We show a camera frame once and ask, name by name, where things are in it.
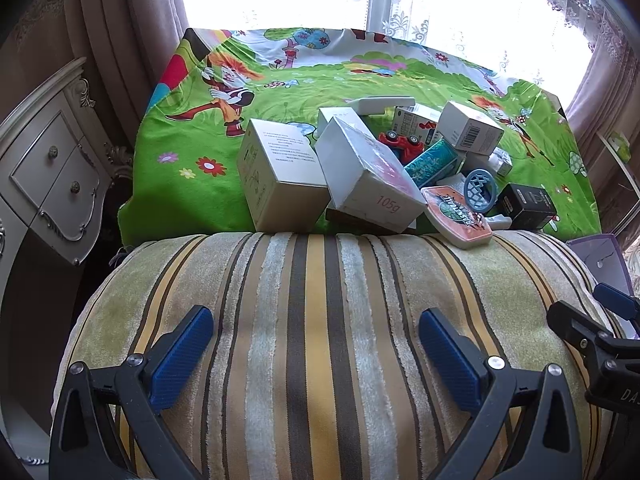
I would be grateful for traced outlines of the black small carton box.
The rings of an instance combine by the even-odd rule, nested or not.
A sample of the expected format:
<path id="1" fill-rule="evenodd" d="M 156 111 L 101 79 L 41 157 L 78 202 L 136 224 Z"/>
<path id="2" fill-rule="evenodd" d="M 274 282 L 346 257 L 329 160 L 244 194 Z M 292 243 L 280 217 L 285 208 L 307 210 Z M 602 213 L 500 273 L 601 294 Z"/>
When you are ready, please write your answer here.
<path id="1" fill-rule="evenodd" d="M 507 184 L 496 206 L 500 214 L 511 219 L 512 230 L 539 231 L 556 215 L 549 193 L 525 184 Z"/>

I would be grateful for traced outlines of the white barcode medicine box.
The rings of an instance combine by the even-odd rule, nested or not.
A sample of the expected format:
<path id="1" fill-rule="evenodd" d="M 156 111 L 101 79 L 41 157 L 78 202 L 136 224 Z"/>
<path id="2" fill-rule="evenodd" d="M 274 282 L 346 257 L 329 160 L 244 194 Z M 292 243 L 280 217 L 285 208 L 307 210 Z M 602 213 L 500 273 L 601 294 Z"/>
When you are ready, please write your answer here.
<path id="1" fill-rule="evenodd" d="M 393 130 L 398 136 L 415 136 L 426 148 L 442 136 L 437 132 L 440 111 L 422 104 L 396 106 Z"/>

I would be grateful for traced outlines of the beige tall carton box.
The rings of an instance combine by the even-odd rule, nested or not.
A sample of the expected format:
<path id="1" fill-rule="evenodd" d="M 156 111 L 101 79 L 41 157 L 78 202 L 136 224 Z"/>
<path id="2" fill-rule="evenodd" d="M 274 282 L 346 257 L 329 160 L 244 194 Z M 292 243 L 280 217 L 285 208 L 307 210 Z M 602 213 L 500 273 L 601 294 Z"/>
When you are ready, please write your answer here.
<path id="1" fill-rule="evenodd" d="M 236 166 L 259 232 L 309 233 L 328 206 L 318 157 L 293 125 L 252 118 Z"/>

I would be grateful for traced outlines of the wooden side shelf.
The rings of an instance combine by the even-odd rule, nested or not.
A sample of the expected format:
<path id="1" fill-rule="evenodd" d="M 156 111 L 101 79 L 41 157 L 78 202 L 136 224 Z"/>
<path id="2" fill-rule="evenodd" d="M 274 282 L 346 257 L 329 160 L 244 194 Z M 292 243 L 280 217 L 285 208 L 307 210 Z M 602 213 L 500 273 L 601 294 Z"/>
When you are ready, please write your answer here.
<path id="1" fill-rule="evenodd" d="M 601 155 L 611 166 L 597 194 L 602 230 L 615 236 L 623 252 L 630 252 L 639 244 L 639 178 L 608 138 L 598 138 Z"/>

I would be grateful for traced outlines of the green cartoon table cloth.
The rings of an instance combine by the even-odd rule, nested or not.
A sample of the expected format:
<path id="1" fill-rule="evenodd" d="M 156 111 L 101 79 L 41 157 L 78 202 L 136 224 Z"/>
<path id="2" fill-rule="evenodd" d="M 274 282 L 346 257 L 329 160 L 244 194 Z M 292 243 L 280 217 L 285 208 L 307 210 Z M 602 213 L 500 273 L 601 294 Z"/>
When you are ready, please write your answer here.
<path id="1" fill-rule="evenodd" d="M 312 138 L 320 108 L 368 96 L 482 110 L 503 128 L 500 146 L 513 164 L 506 180 L 550 194 L 547 232 L 560 240 L 600 232 L 570 124 L 536 84 L 377 32 L 293 27 L 186 30 L 141 119 L 132 194 L 118 213 L 122 241 L 250 230 L 236 170 L 250 121 L 283 122 Z"/>

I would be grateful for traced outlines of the red toy truck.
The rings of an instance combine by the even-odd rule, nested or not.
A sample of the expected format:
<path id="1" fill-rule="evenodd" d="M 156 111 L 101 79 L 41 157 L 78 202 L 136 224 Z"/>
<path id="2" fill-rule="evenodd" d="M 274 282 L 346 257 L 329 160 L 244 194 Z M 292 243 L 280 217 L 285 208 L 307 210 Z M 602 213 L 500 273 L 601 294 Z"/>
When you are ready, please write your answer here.
<path id="1" fill-rule="evenodd" d="M 410 164 L 424 151 L 424 143 L 417 136 L 400 136 L 393 130 L 381 132 L 378 140 L 388 146 L 404 166 Z"/>

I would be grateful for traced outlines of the left pink curtain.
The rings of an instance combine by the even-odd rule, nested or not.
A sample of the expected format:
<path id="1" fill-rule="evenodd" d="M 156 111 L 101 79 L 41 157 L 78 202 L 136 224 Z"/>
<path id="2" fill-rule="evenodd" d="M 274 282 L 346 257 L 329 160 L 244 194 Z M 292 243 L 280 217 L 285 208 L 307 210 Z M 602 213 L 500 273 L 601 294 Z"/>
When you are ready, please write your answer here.
<path id="1" fill-rule="evenodd" d="M 3 113 L 84 58 L 99 118 L 110 136 L 129 140 L 188 27 L 183 0 L 18 0 L 1 16 Z"/>

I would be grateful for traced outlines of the purple storage box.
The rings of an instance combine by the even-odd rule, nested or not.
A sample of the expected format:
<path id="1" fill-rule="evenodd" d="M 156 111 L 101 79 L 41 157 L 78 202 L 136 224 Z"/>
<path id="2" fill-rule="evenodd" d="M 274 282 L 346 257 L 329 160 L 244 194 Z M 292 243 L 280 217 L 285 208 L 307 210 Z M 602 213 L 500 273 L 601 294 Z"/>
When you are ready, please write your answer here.
<path id="1" fill-rule="evenodd" d="M 620 244 L 613 234 L 575 238 L 567 245 L 582 259 L 598 283 L 609 284 L 627 295 L 634 293 Z"/>

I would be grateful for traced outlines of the cream ornate dresser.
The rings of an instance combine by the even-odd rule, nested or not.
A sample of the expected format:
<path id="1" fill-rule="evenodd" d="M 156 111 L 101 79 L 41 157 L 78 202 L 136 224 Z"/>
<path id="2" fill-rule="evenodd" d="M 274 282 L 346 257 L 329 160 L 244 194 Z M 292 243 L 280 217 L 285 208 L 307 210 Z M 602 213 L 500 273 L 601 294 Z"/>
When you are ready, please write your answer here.
<path id="1" fill-rule="evenodd" d="M 73 266 L 98 240 L 107 189 L 132 177 L 132 154 L 94 110 L 85 62 L 57 70 L 1 123 L 1 197 Z"/>

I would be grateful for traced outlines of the pink curtain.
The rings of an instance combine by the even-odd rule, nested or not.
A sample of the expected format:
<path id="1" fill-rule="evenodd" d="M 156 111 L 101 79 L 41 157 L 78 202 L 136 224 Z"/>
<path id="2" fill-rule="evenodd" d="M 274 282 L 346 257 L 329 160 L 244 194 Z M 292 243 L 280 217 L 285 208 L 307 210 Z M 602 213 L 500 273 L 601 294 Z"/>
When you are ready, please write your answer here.
<path id="1" fill-rule="evenodd" d="M 183 0 L 18 0 L 1 16 L 3 113 L 84 58 L 99 118 L 110 136 L 129 140 L 188 27 Z"/>
<path id="2" fill-rule="evenodd" d="M 639 23 L 623 0 L 547 0 L 588 40 L 591 60 L 565 109 L 578 146 L 591 164 L 600 136 L 617 128 L 625 113 L 638 110 Z"/>

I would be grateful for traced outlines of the teal green carton box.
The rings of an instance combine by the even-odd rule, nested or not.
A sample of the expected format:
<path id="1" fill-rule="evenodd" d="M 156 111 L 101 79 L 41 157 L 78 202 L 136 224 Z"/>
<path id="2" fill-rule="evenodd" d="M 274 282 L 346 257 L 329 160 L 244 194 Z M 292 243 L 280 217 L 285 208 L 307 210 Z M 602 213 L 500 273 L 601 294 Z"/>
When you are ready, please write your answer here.
<path id="1" fill-rule="evenodd" d="M 445 139 L 439 139 L 409 162 L 405 170 L 418 188 L 424 188 L 455 174 L 461 163 L 462 155 Z"/>

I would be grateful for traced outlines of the striped sofa cushion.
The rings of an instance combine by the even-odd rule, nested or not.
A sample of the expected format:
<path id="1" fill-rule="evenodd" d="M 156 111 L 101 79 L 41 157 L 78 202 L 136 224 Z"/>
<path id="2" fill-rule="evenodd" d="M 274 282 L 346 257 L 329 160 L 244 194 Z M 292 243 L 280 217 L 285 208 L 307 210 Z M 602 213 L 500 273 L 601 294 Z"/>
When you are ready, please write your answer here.
<path id="1" fill-rule="evenodd" d="M 625 336 L 594 284 L 567 245 L 524 231 L 472 249 L 438 235 L 190 235 L 124 259 L 61 367 L 117 365 L 201 304 L 213 338 L 164 419 L 205 478 L 424 479 L 466 422 L 420 344 L 420 315 L 437 308 L 490 356 L 562 367 L 582 474 L 613 479 L 634 440 L 586 402 L 582 360 L 546 321 L 563 300 Z"/>

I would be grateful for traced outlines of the right pink curtain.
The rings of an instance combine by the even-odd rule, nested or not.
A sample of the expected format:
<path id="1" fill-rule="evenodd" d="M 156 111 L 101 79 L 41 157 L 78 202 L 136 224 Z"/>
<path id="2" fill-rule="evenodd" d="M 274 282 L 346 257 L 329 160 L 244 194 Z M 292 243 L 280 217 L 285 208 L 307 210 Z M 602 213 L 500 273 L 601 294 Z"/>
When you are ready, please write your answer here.
<path id="1" fill-rule="evenodd" d="M 638 110 L 639 23 L 623 0 L 547 0 L 588 40 L 591 60 L 565 109 L 578 146 L 591 164 L 600 136 L 617 128 L 625 113 Z"/>

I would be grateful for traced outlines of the white pink 105g box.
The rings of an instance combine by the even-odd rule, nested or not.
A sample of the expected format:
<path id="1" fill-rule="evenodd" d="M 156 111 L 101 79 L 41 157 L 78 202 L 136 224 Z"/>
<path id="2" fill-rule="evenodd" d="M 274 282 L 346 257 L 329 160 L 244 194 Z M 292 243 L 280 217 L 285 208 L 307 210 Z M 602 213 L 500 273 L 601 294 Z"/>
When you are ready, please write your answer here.
<path id="1" fill-rule="evenodd" d="M 333 118 L 314 144 L 335 209 L 400 233 L 425 200 L 388 146 Z"/>

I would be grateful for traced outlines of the white barcode cube box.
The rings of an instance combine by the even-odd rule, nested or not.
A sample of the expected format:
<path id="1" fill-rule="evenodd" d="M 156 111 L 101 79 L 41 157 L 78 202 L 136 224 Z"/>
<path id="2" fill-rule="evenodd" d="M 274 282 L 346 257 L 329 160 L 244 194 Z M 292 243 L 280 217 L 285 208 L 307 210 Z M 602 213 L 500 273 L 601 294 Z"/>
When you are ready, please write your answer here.
<path id="1" fill-rule="evenodd" d="M 503 136 L 503 128 L 480 110 L 448 101 L 437 122 L 439 133 L 453 148 L 489 156 Z"/>

